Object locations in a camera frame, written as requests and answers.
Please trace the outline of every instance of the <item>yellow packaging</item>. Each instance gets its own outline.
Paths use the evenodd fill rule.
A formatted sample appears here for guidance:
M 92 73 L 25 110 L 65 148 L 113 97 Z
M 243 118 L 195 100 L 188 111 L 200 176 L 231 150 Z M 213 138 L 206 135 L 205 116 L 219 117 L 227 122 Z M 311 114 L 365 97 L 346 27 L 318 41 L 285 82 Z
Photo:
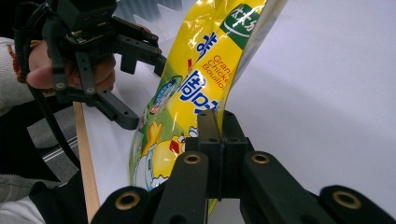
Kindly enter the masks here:
M 243 70 L 238 65 L 248 41 L 253 43 L 249 42 L 246 57 L 250 60 L 271 28 L 272 15 L 277 16 L 285 3 L 272 1 L 270 17 L 262 19 L 267 2 L 206 0 L 191 8 L 180 26 L 159 88 L 135 132 L 130 154 L 132 185 L 151 190 L 169 178 L 177 156 L 185 151 L 185 138 L 197 136 L 196 119 L 201 111 L 213 109 L 222 120 L 233 79 Z M 249 40 L 253 31 L 257 38 Z

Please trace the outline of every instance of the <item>black cable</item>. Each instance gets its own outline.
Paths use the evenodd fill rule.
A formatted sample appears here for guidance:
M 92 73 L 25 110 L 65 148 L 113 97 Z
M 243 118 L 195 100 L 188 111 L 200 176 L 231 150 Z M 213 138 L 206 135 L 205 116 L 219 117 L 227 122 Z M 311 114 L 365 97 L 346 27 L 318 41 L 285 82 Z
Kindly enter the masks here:
M 19 14 L 21 13 L 21 7 L 23 6 L 34 6 L 37 7 L 37 9 L 33 12 L 33 14 L 30 16 L 28 21 L 26 22 L 26 25 L 21 25 L 21 21 L 18 18 Z M 37 25 L 40 23 L 41 19 L 45 17 L 46 13 L 49 12 L 48 7 L 46 4 L 42 5 L 37 5 L 29 2 L 24 2 L 22 3 L 16 11 L 16 29 L 22 28 L 22 32 L 16 33 L 15 34 L 15 49 L 17 51 L 17 59 L 21 67 L 21 73 L 24 77 L 27 77 L 27 74 L 29 73 L 29 55 L 30 55 L 30 42 L 33 38 L 33 35 L 37 31 Z M 64 134 L 59 127 L 58 121 L 54 117 L 50 105 L 47 102 L 44 94 L 42 91 L 33 88 L 29 84 L 27 84 L 29 87 L 30 92 L 33 94 L 35 100 L 37 101 L 38 106 L 40 107 L 41 112 L 43 113 L 45 119 L 47 120 L 47 123 L 49 124 L 50 129 L 52 130 L 56 140 L 58 141 L 60 147 L 63 149 L 64 154 L 69 158 L 73 164 L 80 169 L 80 163 L 79 159 L 76 156 L 76 154 L 73 152 L 69 144 L 67 143 L 66 138 L 64 137 Z

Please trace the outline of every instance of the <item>white surface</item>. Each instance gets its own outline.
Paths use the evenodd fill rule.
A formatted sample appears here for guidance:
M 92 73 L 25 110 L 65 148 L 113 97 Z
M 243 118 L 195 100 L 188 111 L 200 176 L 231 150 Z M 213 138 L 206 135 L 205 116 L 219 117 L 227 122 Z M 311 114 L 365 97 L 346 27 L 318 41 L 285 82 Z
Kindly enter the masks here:
M 396 1 L 299 0 L 286 4 L 229 96 L 256 150 L 304 188 L 359 191 L 396 217 Z M 139 64 L 118 72 L 121 100 L 141 113 L 158 78 Z M 128 185 L 133 132 L 84 108 L 101 203 Z M 210 223 L 242 223 L 237 200 Z

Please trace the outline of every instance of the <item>yellow snack bag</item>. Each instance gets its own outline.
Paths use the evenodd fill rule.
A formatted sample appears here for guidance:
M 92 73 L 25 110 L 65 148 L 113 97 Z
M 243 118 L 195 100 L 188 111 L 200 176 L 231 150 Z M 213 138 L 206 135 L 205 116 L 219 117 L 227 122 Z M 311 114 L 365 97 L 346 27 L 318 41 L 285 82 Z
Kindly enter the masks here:
M 286 0 L 197 1 L 169 53 L 156 94 L 135 132 L 130 181 L 151 190 L 169 178 L 185 138 L 195 137 L 197 115 L 222 111 L 235 77 L 242 74 Z

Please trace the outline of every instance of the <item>gray sleeve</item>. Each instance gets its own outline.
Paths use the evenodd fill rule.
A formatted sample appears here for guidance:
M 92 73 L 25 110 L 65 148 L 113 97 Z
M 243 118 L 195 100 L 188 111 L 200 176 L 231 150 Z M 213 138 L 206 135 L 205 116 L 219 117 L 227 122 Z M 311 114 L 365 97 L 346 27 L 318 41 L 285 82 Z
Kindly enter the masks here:
M 0 203 L 0 223 L 41 224 L 45 221 L 29 197 L 24 197 L 16 202 Z

